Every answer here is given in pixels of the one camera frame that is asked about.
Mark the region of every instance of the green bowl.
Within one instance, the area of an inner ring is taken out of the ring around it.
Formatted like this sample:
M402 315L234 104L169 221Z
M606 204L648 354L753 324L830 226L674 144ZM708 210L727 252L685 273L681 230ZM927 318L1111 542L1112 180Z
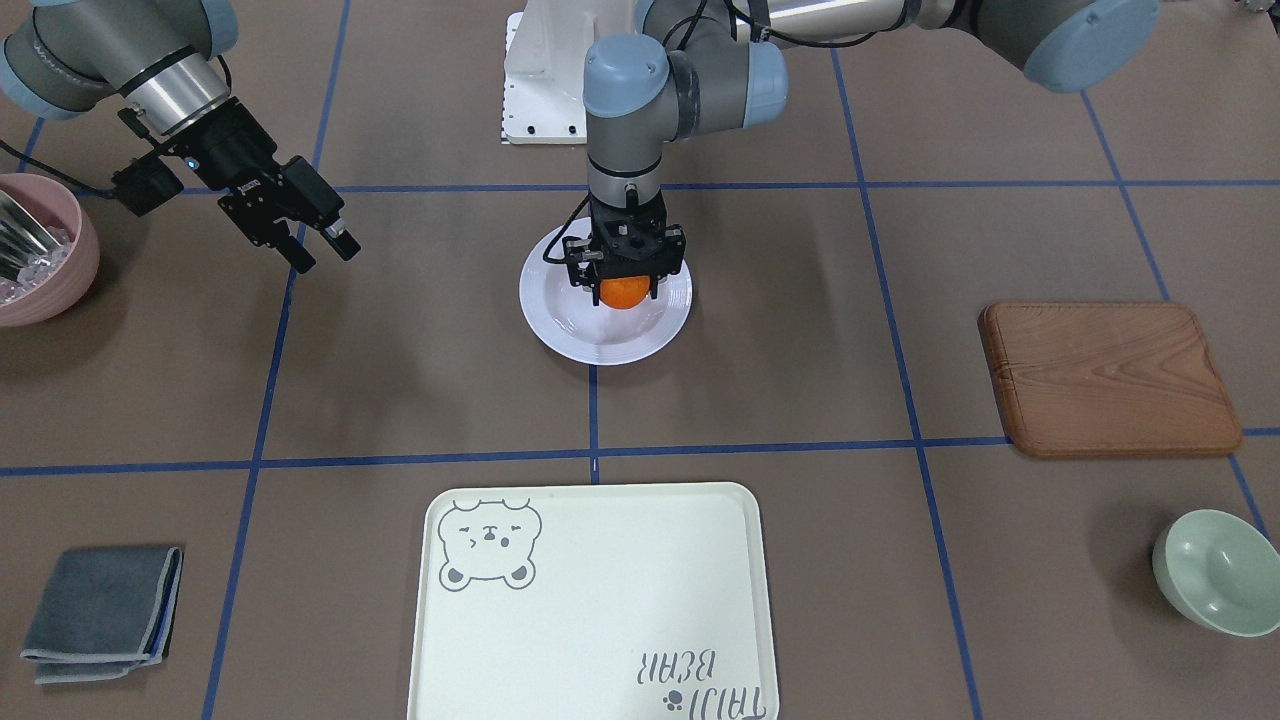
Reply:
M1280 626L1280 555L1235 515L1183 515L1160 534L1151 566L1169 602L1199 625L1242 638Z

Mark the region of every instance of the gray towel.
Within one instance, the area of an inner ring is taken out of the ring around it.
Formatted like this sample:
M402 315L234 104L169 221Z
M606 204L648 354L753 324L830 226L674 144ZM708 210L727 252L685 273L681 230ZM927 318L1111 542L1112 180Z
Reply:
M122 678L164 657L173 626L182 550L101 547L58 559L22 657L36 683Z

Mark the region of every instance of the brown board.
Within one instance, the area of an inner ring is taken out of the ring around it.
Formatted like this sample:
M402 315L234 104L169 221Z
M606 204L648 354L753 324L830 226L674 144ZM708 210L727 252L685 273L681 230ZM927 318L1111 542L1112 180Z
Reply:
M1190 310L997 302L979 320L1005 432L1034 457L1228 455L1243 432Z

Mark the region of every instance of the orange fruit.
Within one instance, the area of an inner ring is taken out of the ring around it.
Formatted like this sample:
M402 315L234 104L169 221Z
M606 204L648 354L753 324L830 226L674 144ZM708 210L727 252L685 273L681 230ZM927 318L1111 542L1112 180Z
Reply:
M614 310L630 310L649 295L649 275L600 281L600 302Z

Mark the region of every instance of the pink bowl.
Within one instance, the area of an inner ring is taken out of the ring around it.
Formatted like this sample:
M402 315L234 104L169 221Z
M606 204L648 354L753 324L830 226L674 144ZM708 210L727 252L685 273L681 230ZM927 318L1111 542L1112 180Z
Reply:
M69 190L44 176L27 173L0 176L0 190L45 227L64 228L74 241L67 260L49 279L13 302L0 305L0 328L14 328L47 320L67 310L88 292L97 275L97 232L84 217L79 201Z

